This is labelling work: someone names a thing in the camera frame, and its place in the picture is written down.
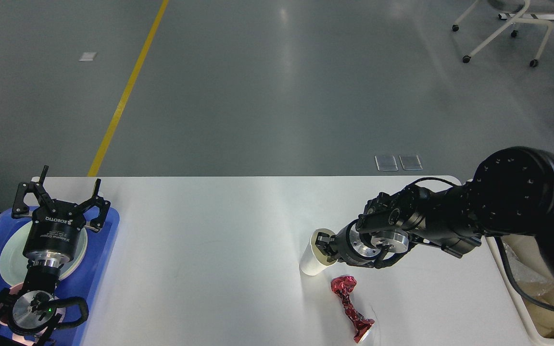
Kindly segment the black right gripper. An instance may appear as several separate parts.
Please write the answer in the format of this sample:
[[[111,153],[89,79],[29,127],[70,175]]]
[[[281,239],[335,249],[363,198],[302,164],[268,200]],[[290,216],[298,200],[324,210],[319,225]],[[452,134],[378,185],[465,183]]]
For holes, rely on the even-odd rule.
[[[317,232],[316,246],[331,246],[323,248],[321,254],[326,264],[341,261],[352,267],[376,268],[386,258],[386,249],[367,245],[356,229],[357,221],[351,221],[338,234]]]

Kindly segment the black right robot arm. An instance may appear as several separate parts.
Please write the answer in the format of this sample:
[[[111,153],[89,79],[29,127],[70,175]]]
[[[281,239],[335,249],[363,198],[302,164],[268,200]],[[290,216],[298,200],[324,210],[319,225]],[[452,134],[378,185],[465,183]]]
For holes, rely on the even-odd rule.
[[[554,278],[554,154],[510,147],[490,155],[470,182],[433,192],[415,180],[393,195],[379,193],[363,212],[336,235],[319,232],[311,245],[329,261],[383,269],[416,245],[438,248],[461,258],[482,238],[494,238],[510,285],[530,303],[554,311],[554,305],[530,297],[516,284],[502,237],[530,236]]]

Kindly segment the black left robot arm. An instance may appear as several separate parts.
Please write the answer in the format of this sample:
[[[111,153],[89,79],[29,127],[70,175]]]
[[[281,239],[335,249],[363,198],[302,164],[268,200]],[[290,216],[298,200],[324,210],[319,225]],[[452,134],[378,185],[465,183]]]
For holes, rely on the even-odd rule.
[[[36,346],[52,339],[54,331],[81,326],[89,316],[85,298],[58,298],[62,268],[75,260],[84,230],[97,234],[106,224],[111,203],[99,195],[101,179],[95,180],[90,198],[82,203],[53,199],[44,187],[48,166],[38,181],[20,182],[11,218],[29,219],[29,234],[22,251],[27,272],[17,293],[0,290],[0,321],[18,337],[34,336]],[[0,346],[19,346],[19,339],[0,335]]]

